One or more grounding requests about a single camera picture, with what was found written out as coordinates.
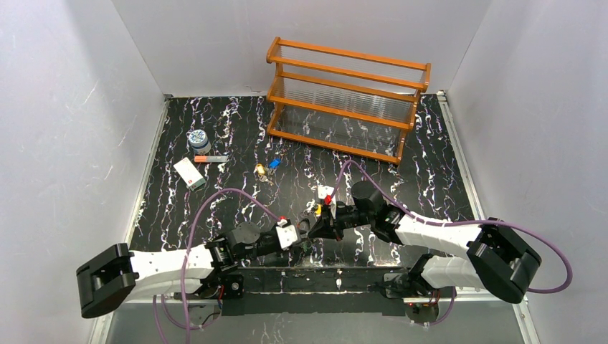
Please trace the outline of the blue tag key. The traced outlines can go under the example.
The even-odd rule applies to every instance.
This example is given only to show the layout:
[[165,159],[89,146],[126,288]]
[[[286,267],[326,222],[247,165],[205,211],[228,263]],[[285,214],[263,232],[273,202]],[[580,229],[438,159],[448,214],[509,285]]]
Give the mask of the blue tag key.
[[279,158],[274,159],[273,161],[271,161],[268,165],[269,169],[276,169],[281,163],[281,160]]

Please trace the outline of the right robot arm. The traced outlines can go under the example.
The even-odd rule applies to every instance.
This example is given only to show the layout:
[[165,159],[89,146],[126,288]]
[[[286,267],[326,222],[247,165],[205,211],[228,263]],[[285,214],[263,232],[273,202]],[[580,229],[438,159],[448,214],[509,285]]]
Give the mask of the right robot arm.
[[457,226],[407,215],[370,181],[355,183],[351,195],[353,204],[347,205],[322,193],[320,215],[308,237],[340,240],[347,229],[369,226],[384,242],[443,253],[423,254],[406,273],[382,282],[393,295],[427,296],[445,287],[471,287],[515,304],[522,301],[541,266],[540,255],[509,226]]

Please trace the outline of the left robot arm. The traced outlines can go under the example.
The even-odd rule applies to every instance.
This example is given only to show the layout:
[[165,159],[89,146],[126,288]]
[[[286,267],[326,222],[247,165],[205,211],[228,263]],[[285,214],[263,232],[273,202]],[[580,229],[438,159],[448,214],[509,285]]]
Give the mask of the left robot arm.
[[197,293],[235,271],[243,260],[296,247],[306,232],[304,226],[280,219],[267,231],[243,222],[190,250],[141,252],[126,243],[114,244],[76,270],[80,314],[92,319],[135,299]]

